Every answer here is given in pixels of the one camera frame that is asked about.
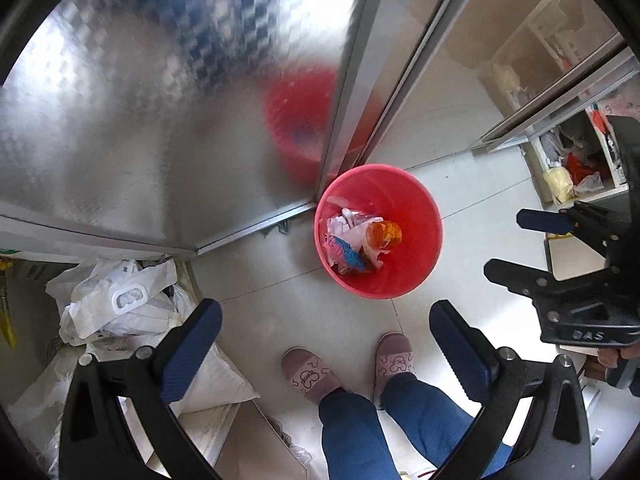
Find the person right hand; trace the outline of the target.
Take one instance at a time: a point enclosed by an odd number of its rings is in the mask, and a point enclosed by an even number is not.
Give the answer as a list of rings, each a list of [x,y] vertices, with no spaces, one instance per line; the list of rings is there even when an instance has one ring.
[[[598,361],[605,367],[605,380],[611,386],[619,382],[629,382],[634,378],[632,360],[639,357],[639,345],[623,348],[601,348],[598,350]]]

